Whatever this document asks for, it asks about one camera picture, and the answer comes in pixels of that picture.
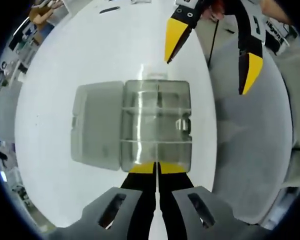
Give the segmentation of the person's right hand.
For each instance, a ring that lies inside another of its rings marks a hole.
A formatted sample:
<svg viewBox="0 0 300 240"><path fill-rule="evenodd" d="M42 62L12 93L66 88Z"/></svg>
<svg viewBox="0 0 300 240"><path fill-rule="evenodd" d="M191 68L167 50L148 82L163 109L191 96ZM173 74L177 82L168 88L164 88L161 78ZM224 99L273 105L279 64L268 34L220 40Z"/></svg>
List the person's right hand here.
<svg viewBox="0 0 300 240"><path fill-rule="evenodd" d="M292 25L292 20L287 16L284 10L275 0L261 0L259 2L262 14L277 20L280 23Z"/></svg>

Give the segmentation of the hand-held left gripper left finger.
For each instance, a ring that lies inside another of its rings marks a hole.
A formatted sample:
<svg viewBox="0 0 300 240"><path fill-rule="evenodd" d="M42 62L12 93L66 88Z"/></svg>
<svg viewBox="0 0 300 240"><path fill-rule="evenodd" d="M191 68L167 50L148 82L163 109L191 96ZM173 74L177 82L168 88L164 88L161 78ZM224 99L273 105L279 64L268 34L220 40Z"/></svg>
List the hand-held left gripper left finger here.
<svg viewBox="0 0 300 240"><path fill-rule="evenodd" d="M58 240L137 240L148 237L156 208L155 162L133 167L120 187L112 187L82 210L79 220L56 229Z"/></svg>

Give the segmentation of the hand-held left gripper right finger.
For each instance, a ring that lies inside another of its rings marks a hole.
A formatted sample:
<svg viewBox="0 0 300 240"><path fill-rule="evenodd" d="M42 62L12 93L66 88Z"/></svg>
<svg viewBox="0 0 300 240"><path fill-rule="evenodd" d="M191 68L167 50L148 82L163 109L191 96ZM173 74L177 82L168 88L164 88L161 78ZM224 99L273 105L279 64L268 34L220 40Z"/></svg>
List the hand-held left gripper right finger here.
<svg viewBox="0 0 300 240"><path fill-rule="evenodd" d="M159 162L158 187L168 239L260 240L262 228L235 218L232 208L203 186L194 186L187 173Z"/></svg>

